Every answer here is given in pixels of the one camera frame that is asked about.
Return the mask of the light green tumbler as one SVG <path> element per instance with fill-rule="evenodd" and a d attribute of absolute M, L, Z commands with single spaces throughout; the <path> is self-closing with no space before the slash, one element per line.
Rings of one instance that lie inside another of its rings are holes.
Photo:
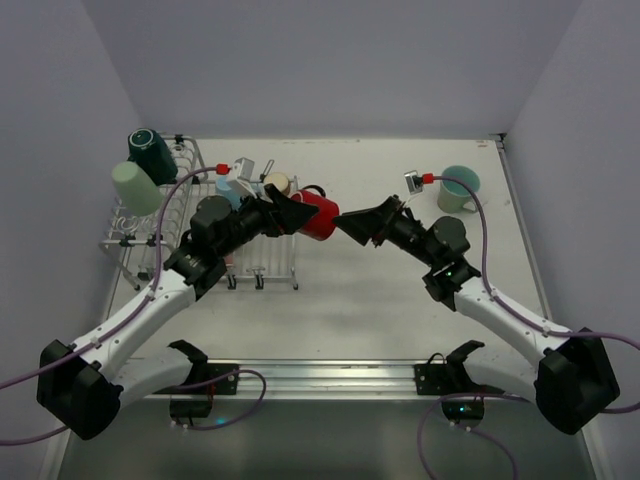
<path fill-rule="evenodd" d="M 124 207 L 138 217 L 154 214 L 163 195 L 149 175 L 134 162 L 121 162 L 111 172 L 112 183 Z"/>

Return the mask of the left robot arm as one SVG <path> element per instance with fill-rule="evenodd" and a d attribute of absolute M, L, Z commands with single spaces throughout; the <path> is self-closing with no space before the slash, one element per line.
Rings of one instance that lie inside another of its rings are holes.
<path fill-rule="evenodd" d="M 187 342 L 170 344 L 138 371 L 133 353 L 161 326 L 200 300 L 227 273 L 225 259 L 259 235 L 277 238 L 302 229 L 317 213 L 274 185 L 239 209 L 220 195 L 202 199 L 180 246 L 153 280 L 102 325 L 70 344 L 52 341 L 40 354 L 36 400 L 83 440 L 102 433 L 119 411 L 158 390 L 182 387 L 206 357 Z"/>

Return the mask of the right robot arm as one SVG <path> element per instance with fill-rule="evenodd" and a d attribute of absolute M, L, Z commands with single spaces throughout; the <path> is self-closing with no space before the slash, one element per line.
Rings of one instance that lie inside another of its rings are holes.
<path fill-rule="evenodd" d="M 391 196 L 381 205 L 343 213 L 335 226 L 361 245 L 389 242 L 429 267 L 422 280 L 431 298 L 505 341 L 513 362 L 480 355 L 476 345 L 451 353 L 460 391 L 483 386 L 534 403 L 557 430 L 574 434 L 620 395 L 604 344 L 594 332 L 572 331 L 502 296 L 470 264 L 463 222 L 442 216 L 431 227 Z"/>

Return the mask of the left black controller box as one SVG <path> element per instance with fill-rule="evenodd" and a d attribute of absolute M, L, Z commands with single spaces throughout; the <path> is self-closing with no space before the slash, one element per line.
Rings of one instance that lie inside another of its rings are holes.
<path fill-rule="evenodd" d="M 205 419 L 212 411 L 212 402 L 208 400 L 171 400 L 170 418 L 179 423 L 193 423 Z"/>

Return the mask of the right black controller box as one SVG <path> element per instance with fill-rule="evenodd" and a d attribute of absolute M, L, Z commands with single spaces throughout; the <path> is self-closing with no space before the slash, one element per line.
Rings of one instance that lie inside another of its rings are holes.
<path fill-rule="evenodd" d="M 442 403 L 446 419 L 462 428 L 478 427 L 485 416 L 485 405 L 481 400 L 449 400 Z"/>

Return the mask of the light blue mug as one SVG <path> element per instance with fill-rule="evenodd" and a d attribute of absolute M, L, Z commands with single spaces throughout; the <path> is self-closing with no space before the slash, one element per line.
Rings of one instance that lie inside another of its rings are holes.
<path fill-rule="evenodd" d="M 226 177 L 218 177 L 215 181 L 215 191 L 217 195 L 226 198 L 233 210 L 239 210 L 244 197 L 248 196 L 248 190 L 254 193 L 260 191 L 260 184 L 258 182 L 245 182 L 233 180 L 228 183 Z"/>

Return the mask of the dark green mug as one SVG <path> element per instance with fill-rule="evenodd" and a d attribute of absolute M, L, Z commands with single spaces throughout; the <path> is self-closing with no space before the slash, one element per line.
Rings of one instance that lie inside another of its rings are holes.
<path fill-rule="evenodd" d="M 127 139 L 128 160 L 137 164 L 156 186 L 173 183 L 178 168 L 169 147 L 159 133 L 153 129 L 140 128 Z"/>

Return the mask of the aluminium mounting rail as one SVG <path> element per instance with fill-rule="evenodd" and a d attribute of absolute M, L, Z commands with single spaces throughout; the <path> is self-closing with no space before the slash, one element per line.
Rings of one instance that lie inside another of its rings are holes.
<path fill-rule="evenodd" d="M 413 400 L 416 393 L 413 366 L 420 363 L 449 363 L 433 360 L 264 360 L 240 366 L 235 396 L 249 399 L 260 394 L 262 383 L 249 372 L 254 370 L 265 377 L 266 397 L 281 400 Z M 533 386 L 536 374 L 526 364 L 476 353 L 463 365 L 471 380 L 478 384 L 479 393 L 506 393 L 535 400 Z"/>

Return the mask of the black controller box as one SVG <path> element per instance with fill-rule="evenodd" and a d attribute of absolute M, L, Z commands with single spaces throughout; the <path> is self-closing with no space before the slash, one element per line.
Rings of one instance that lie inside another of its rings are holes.
<path fill-rule="evenodd" d="M 208 400 L 171 400 L 170 418 L 179 423 L 193 423 L 205 419 L 212 411 L 212 402 Z"/>
<path fill-rule="evenodd" d="M 485 416 L 485 405 L 481 400 L 449 400 L 442 403 L 446 419 L 462 428 L 478 427 Z"/>

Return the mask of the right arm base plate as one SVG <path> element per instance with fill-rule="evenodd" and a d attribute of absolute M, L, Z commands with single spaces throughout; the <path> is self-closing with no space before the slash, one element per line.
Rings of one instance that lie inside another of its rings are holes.
<path fill-rule="evenodd" d="M 478 392 L 463 365 L 449 363 L 420 363 L 413 366 L 414 383 L 418 395 L 449 395 Z"/>

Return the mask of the pale green mug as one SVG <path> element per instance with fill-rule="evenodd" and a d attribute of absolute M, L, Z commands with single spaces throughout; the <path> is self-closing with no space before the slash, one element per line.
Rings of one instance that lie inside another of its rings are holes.
<path fill-rule="evenodd" d="M 446 177 L 446 180 L 440 181 L 437 197 L 438 207 L 448 214 L 476 213 L 477 207 L 472 195 L 467 188 L 461 185 L 464 183 L 477 194 L 481 187 L 481 181 L 476 172 L 465 166 L 453 165 L 444 169 L 441 176 Z"/>

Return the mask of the red mug black handle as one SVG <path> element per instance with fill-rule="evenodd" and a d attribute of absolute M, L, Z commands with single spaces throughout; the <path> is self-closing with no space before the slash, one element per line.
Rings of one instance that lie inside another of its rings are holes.
<path fill-rule="evenodd" d="M 304 186 L 290 198 L 318 208 L 318 212 L 299 230 L 301 234 L 317 241 L 325 241 L 333 234 L 336 228 L 333 219 L 340 214 L 340 210 L 338 204 L 327 197 L 322 187 Z"/>

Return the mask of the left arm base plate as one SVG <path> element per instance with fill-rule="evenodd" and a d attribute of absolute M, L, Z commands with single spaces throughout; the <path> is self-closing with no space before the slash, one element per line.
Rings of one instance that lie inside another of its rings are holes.
<path fill-rule="evenodd" d="M 156 394 L 235 395 L 239 367 L 235 363 L 200 363 L 193 366 L 184 382 L 156 391 Z"/>

